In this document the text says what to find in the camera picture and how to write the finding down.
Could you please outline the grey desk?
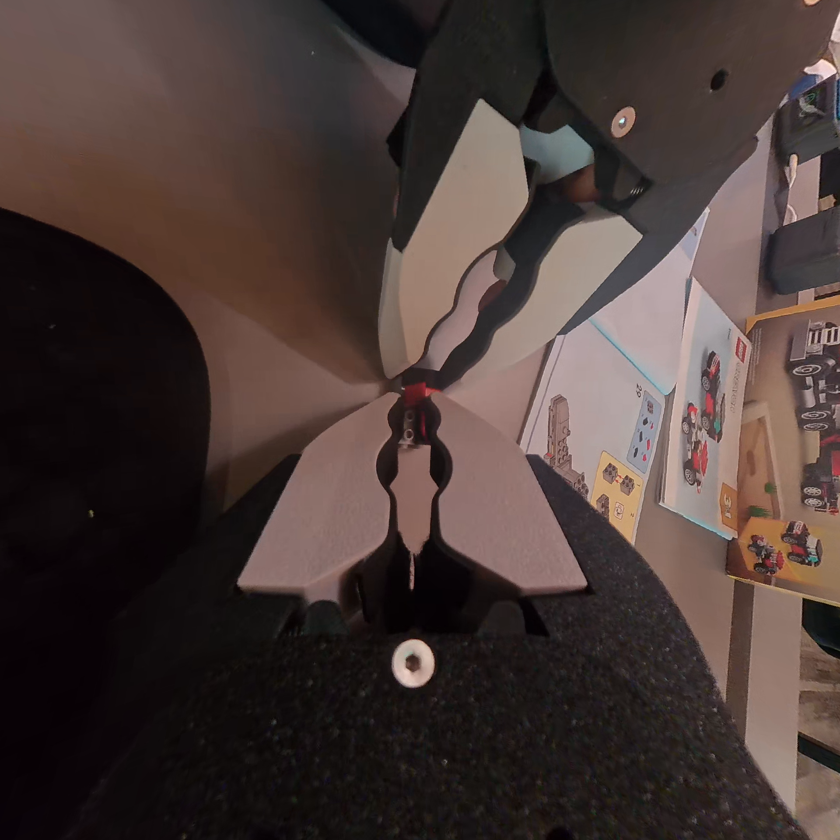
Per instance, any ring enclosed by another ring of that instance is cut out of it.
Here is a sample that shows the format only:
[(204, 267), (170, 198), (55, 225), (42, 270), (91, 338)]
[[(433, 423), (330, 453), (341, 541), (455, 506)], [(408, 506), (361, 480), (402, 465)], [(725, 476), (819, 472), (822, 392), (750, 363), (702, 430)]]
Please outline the grey desk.
[(382, 393), (414, 72), (320, 2), (2, 2), (2, 208), (183, 310), (212, 399), (203, 519)]

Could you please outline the grey and red brick assembly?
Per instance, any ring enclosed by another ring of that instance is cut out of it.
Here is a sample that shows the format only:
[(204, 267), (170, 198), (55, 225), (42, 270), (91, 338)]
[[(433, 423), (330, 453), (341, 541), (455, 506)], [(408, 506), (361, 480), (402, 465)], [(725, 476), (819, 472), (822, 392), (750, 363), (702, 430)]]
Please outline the grey and red brick assembly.
[(399, 448), (408, 450), (431, 445), (428, 399), (418, 402), (403, 401), (401, 408), (402, 419), (397, 424)]

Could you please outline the yellow toy brick box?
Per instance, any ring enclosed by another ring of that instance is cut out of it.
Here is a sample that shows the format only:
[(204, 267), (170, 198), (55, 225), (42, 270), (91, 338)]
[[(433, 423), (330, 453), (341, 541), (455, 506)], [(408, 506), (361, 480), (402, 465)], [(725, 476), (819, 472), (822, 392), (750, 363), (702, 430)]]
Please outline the yellow toy brick box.
[(757, 316), (748, 338), (726, 572), (838, 606), (838, 299)]

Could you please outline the dark pouch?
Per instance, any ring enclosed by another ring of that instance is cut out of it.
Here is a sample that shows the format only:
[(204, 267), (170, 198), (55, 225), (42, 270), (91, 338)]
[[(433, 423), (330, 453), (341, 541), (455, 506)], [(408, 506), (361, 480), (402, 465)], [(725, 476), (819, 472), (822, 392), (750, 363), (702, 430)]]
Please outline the dark pouch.
[(781, 295), (839, 281), (839, 206), (782, 226), (769, 242), (766, 276)]

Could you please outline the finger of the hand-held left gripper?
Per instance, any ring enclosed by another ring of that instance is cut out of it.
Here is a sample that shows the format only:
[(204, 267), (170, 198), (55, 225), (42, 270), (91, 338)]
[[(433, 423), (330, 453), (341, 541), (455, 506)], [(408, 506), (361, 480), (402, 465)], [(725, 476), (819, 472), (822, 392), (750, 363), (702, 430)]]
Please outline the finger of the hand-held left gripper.
[(407, 245), (385, 251), (380, 353), (387, 379), (440, 371), (499, 279), (495, 253), (529, 201), (519, 129), (478, 100)]
[(476, 301), (438, 333), (426, 384), (442, 391), (505, 370), (551, 341), (640, 243), (627, 220), (597, 205), (531, 203), (507, 240), (461, 290)]

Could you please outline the black chair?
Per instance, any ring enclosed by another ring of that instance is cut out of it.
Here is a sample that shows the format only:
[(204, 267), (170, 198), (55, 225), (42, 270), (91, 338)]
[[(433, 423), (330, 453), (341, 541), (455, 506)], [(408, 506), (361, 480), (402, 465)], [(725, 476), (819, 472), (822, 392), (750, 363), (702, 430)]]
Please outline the black chair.
[(210, 414), (202, 345), (161, 286), (2, 210), (2, 838), (51, 823), (110, 622), (192, 540)]

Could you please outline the closed instruction booklet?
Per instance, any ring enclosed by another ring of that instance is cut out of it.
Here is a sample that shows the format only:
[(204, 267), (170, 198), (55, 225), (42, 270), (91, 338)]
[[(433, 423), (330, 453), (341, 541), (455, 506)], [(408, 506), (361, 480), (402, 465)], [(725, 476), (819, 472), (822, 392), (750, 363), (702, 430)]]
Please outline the closed instruction booklet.
[(689, 285), (659, 503), (738, 535), (739, 448), (752, 345), (696, 279)]

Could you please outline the open instruction booklet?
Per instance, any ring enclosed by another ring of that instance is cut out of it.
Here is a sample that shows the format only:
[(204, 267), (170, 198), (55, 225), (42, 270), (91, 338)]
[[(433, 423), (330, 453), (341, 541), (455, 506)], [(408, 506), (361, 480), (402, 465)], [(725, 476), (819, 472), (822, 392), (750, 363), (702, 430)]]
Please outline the open instruction booklet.
[(551, 343), (519, 444), (634, 543), (676, 387), (687, 292), (710, 210), (636, 285)]

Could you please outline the black box with teal print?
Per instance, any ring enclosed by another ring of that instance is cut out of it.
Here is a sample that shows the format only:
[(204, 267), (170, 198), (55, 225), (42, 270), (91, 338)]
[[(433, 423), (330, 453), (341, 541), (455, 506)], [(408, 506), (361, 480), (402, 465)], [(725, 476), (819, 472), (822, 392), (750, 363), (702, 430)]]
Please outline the black box with teal print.
[(838, 75), (798, 91), (776, 113), (775, 153), (783, 165), (795, 155), (804, 163), (839, 146)]

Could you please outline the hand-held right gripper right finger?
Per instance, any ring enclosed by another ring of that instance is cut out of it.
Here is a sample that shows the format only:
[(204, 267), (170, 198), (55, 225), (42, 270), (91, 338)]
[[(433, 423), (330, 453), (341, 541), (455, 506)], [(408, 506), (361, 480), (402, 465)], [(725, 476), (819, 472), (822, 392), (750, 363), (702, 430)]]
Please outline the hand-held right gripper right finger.
[(443, 458), (435, 525), (443, 548), (519, 595), (584, 590), (583, 571), (520, 447), (443, 393), (428, 405)]

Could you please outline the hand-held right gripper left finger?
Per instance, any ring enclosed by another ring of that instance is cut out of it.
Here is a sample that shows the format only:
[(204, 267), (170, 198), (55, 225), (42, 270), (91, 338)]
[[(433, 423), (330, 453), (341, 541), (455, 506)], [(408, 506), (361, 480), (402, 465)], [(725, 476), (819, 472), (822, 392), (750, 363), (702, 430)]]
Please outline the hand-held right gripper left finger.
[(238, 577), (243, 592), (342, 597), (351, 571), (386, 541), (392, 502), (377, 460), (392, 441), (386, 393), (303, 450)]

